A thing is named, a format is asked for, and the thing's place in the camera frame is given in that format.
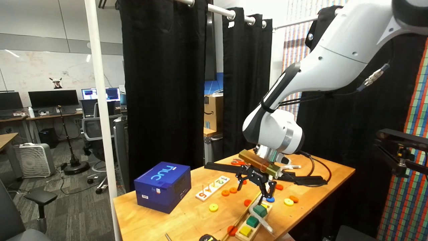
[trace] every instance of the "cardboard box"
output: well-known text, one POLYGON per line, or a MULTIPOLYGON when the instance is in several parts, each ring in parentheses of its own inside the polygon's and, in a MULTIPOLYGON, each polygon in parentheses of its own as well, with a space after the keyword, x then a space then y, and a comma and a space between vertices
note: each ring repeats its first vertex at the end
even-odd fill
POLYGON ((134 184, 138 205, 169 214, 191 188, 190 167, 161 162, 134 184))
POLYGON ((223 130, 223 95, 206 95, 204 100, 204 127, 223 130))

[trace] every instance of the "yellow square block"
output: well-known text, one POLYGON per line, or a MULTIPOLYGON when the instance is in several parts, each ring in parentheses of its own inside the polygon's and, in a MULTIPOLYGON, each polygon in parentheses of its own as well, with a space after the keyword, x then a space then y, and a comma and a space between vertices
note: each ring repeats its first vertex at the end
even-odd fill
POLYGON ((248 226, 244 226, 241 228, 241 230, 239 230, 239 232, 248 238, 251 235, 251 233, 253 232, 253 230, 248 226))

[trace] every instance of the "tape measure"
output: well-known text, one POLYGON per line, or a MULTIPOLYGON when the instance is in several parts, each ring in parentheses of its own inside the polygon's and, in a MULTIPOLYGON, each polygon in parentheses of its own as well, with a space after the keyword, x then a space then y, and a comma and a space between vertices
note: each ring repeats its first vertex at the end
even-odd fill
POLYGON ((202 236, 199 241, 218 241, 216 238, 214 238, 212 235, 206 234, 202 236))

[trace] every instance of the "orange scissors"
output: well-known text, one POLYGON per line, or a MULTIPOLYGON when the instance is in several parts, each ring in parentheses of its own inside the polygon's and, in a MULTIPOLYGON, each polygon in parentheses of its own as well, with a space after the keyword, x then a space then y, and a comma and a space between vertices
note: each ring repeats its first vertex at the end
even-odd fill
POLYGON ((230 164, 235 166, 247 165, 247 163, 243 162, 241 159, 233 159, 233 161, 231 161, 230 164))

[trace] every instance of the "colorful striped backdrop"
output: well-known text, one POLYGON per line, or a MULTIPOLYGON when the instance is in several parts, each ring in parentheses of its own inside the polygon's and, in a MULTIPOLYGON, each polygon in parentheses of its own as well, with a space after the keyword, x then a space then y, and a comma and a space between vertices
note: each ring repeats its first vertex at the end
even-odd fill
MULTIPOLYGON (((286 20, 292 21, 315 15, 321 8, 332 5, 345 5, 348 0, 288 0, 286 20)), ((282 70, 294 62, 302 60, 309 54, 309 48, 304 44, 306 34, 312 22, 297 24, 285 30, 284 58, 282 70)), ((428 54, 425 50, 421 60, 419 75, 413 100, 409 107, 404 132, 428 138, 428 54)), ((301 93, 294 93, 286 98, 299 98, 301 93)), ((297 118, 298 104, 284 106, 282 109, 290 111, 297 118)), ((424 164, 425 153, 412 151, 416 162, 424 164)), ((399 179, 393 177, 389 188, 389 195, 385 204, 383 218, 380 222, 377 238, 379 240, 413 241, 428 240, 428 180, 417 172, 408 170, 410 178, 399 179)))

